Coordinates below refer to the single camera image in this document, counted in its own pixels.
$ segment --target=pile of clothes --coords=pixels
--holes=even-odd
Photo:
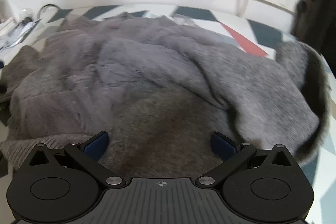
[[[0,150],[15,169],[37,143],[108,131],[100,163],[125,178],[196,178],[221,163],[214,131],[284,144],[303,164],[328,129],[328,81],[312,48],[282,43],[273,61],[164,17],[66,22],[41,53],[22,47],[0,84],[11,112]]]

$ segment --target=black cable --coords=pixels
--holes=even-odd
[[[55,4],[46,4],[43,7],[41,7],[41,9],[37,12],[37,19],[40,19],[43,9],[45,9],[47,7],[56,7],[57,9],[61,10],[61,8],[57,5],[55,5]]]

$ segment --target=dark object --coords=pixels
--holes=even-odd
[[[336,0],[301,0],[292,34],[321,53],[336,73]]]
[[[20,22],[20,24],[22,24],[22,25],[26,25],[27,23],[32,22],[32,21],[33,21],[33,19],[32,19],[31,17],[25,17],[25,18]]]
[[[61,10],[61,8],[59,7],[59,6],[57,6],[57,5],[55,5],[55,4],[46,4],[46,5],[44,5],[44,6],[42,6],[41,8],[40,8],[40,10],[37,12],[37,20],[39,20],[40,18],[41,18],[41,13],[42,13],[42,11],[44,10],[44,9],[46,9],[46,8],[48,8],[48,7],[56,7],[58,10]]]
[[[236,152],[195,184],[189,178],[126,184],[81,151],[90,141],[53,150],[39,144],[13,178],[7,201],[18,224],[305,223],[314,193],[284,145],[257,150],[219,132],[211,143]]]
[[[0,152],[0,178],[8,175],[8,162]]]
[[[6,90],[6,87],[0,86],[0,92],[2,89]],[[11,113],[9,111],[10,103],[11,103],[10,100],[0,103],[0,121],[4,124],[5,127],[8,125],[8,120],[11,117]]]
[[[108,145],[109,135],[106,131],[102,131],[81,144],[80,147],[85,155],[97,161],[103,156]]]

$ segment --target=blue gripper pad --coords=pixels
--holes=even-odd
[[[102,131],[87,140],[81,145],[82,151],[85,155],[98,161],[105,153],[107,146],[109,145],[109,135],[106,131]]]
[[[210,145],[212,152],[219,156],[222,161],[226,161],[227,159],[231,158],[240,150],[239,145],[218,131],[212,134]]]

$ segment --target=crosshair marking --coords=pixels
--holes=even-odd
[[[163,187],[163,186],[166,186],[167,184],[169,184],[169,183],[167,183],[167,182],[165,182],[165,181],[160,181],[159,183],[157,183],[158,185],[160,185],[161,187]]]

